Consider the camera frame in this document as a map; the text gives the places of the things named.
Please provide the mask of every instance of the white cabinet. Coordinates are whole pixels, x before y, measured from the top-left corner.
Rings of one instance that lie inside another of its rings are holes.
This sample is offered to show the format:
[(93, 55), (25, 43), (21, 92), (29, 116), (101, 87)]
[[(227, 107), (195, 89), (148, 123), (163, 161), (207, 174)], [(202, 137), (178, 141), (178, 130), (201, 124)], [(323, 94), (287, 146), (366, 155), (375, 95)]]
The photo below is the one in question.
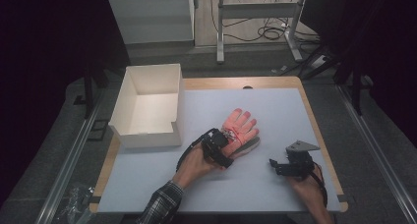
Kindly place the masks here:
[(193, 0), (109, 0), (125, 44), (194, 39)]

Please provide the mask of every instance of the wooden table edge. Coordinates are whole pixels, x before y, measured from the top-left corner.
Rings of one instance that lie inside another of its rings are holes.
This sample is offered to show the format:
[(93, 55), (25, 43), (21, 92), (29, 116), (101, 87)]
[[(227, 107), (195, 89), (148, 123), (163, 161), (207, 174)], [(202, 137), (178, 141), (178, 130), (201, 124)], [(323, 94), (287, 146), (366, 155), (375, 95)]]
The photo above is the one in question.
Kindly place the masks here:
[[(249, 78), (199, 78), (199, 79), (184, 79), (184, 86), (186, 89), (223, 89), (223, 88), (243, 88), (244, 86), (250, 86), (252, 88), (298, 88), (307, 114), (310, 119), (310, 123), (313, 127), (313, 131), (316, 135), (316, 139), (321, 148), (323, 158), (328, 166), (330, 172), (331, 181), (333, 182), (336, 194), (343, 196), (343, 190), (337, 179), (336, 172), (328, 154), (325, 141), (317, 124), (316, 118), (313, 114), (313, 110), (310, 106), (307, 94), (304, 90), (301, 81), (297, 77), (249, 77)], [(100, 175), (98, 177), (93, 197), (101, 198), (105, 186), (110, 177), (111, 169), (116, 159), (117, 151), (119, 150), (120, 141), (116, 136), (110, 142), (109, 149), (107, 151), (106, 158), (101, 168)], [(347, 201), (340, 203), (340, 212), (345, 212), (348, 209)], [(98, 211), (98, 203), (91, 203), (89, 210), (93, 213)]]

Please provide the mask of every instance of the floor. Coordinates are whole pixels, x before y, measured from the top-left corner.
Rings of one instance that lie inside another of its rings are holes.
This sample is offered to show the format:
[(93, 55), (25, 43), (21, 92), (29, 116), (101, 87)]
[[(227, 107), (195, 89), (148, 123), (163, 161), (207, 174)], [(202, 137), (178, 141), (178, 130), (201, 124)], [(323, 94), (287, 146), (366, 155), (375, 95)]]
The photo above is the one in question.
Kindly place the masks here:
[[(205, 47), (190, 43), (138, 44), (127, 46), (132, 65), (180, 63), (184, 78), (279, 76), (284, 67), (296, 67), (285, 43), (228, 44), (225, 63), (215, 62), (215, 48), (206, 42)], [(305, 46), (307, 56), (315, 45)], [(345, 101), (332, 81), (337, 67), (314, 78), (303, 81), (311, 107), (328, 147), (340, 184), (346, 194), (349, 208), (334, 214), (337, 223), (411, 223), (406, 219), (392, 188), (367, 146), (360, 130), (349, 115)], [(299, 69), (287, 73), (296, 76)], [(104, 90), (103, 102), (97, 120), (109, 120), (122, 78), (106, 72), (110, 85)], [(63, 161), (84, 122), (84, 105), (75, 105), (78, 95), (84, 94), (84, 82), (68, 85), (66, 102), (55, 124), (46, 137), (36, 158), (16, 185), (0, 211), (0, 223), (34, 223), (54, 184)], [(417, 198), (417, 150), (406, 136), (378, 107), (367, 89), (361, 92), (363, 118), (373, 132), (387, 161), (404, 185), (413, 201)], [(105, 157), (111, 130), (89, 133), (63, 198), (59, 200), (53, 223), (70, 223), (65, 219), (74, 199), (73, 187), (94, 187)], [(288, 215), (296, 223), (313, 223), (305, 213)], [(97, 214), (89, 223), (132, 223), (136, 216)], [(293, 223), (282, 215), (242, 215), (184, 217), (179, 223)]]

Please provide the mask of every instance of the wrist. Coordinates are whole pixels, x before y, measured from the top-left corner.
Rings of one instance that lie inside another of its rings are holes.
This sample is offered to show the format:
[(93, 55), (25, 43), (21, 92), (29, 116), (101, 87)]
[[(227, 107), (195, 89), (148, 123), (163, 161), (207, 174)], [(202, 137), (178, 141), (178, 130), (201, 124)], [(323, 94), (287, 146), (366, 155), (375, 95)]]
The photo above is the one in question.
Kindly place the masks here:
[(313, 203), (306, 203), (309, 212), (315, 219), (316, 223), (318, 224), (332, 224), (333, 221), (331, 220), (331, 216), (328, 213), (328, 210), (322, 203), (313, 202)]
[(171, 180), (172, 180), (173, 183), (175, 183), (175, 185), (177, 185), (181, 189), (186, 189), (190, 185), (190, 183), (191, 183), (191, 181), (188, 178), (188, 176), (186, 176), (186, 175), (184, 175), (184, 174), (182, 174), (180, 172), (177, 172), (172, 177)]

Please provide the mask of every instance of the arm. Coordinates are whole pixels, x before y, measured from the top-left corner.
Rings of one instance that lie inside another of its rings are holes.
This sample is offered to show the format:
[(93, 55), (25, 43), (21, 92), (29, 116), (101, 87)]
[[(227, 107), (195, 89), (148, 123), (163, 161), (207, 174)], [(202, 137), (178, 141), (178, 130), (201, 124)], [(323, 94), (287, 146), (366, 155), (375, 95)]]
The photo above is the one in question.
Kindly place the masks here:
[(184, 189), (216, 167), (204, 159), (202, 146), (196, 145), (172, 180), (153, 193), (137, 224), (169, 223), (180, 205)]
[[(320, 167), (315, 165), (313, 171), (318, 177), (322, 177)], [(319, 185), (311, 177), (300, 180), (294, 177), (286, 177), (292, 189), (297, 193), (306, 204), (309, 212), (318, 224), (332, 224), (331, 216), (324, 205), (324, 198)]]
[(183, 189), (172, 181), (156, 190), (137, 224), (168, 223), (178, 209)]

